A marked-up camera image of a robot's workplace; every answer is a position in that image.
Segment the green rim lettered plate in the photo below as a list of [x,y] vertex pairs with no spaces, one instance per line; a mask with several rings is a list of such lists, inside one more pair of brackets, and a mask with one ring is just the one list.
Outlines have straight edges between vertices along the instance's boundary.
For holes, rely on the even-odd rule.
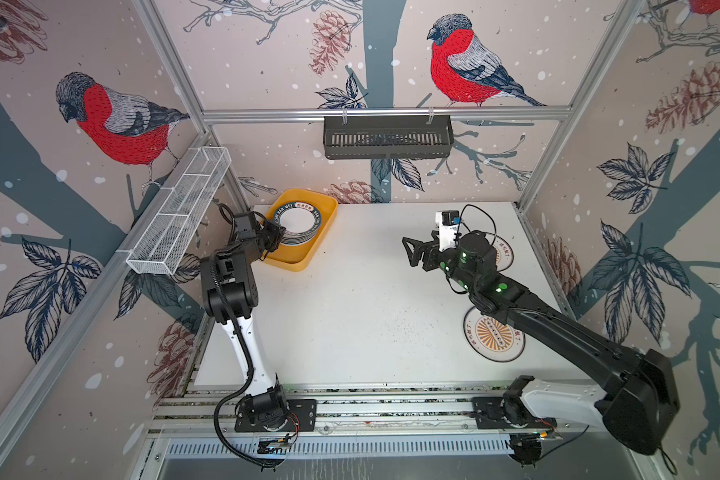
[[283,227],[285,232],[318,232],[322,224],[322,215],[314,205],[296,201],[281,205],[275,211],[273,220]]

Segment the white plate flower emblem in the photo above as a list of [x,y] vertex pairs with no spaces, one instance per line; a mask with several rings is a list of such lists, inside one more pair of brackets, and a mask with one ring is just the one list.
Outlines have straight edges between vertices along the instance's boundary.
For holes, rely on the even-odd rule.
[[294,233],[286,231],[283,235],[281,243],[283,245],[297,246],[305,244],[311,241],[317,235],[317,231],[307,231],[301,233]]

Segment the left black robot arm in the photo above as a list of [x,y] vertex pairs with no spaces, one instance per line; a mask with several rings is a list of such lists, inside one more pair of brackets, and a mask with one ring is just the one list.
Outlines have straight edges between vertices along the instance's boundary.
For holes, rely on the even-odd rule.
[[253,325],[259,294],[252,265],[276,251],[285,228],[256,211],[240,214],[223,203],[219,213],[231,226],[228,244],[200,261],[203,305],[221,325],[240,362],[244,383],[236,411],[253,426],[270,428],[290,414],[277,375],[268,367]]

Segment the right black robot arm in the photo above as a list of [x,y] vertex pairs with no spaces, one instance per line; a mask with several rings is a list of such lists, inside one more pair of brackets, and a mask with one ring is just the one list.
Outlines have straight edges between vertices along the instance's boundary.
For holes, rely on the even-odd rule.
[[652,455],[680,410],[670,361],[619,345],[558,312],[525,285],[499,272],[496,250],[485,233],[472,231],[454,246],[408,237],[402,243],[411,266],[439,269],[458,284],[474,309],[544,344],[585,373],[583,386],[517,377],[503,395],[505,418],[525,426],[539,419],[568,420],[607,430],[628,449]]

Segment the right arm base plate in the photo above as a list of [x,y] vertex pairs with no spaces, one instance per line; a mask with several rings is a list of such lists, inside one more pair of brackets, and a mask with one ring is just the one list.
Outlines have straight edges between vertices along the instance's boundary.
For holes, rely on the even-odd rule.
[[479,430],[532,428],[553,430],[557,422],[553,418],[534,417],[519,401],[503,397],[474,397],[471,399],[473,412],[470,417]]

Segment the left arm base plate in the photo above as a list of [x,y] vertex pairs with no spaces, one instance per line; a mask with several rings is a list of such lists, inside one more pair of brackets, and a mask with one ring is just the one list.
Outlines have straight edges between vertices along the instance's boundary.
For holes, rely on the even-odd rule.
[[256,410],[252,415],[241,410],[237,414],[236,433],[295,433],[312,432],[315,428],[317,401],[315,399],[287,400],[286,406]]

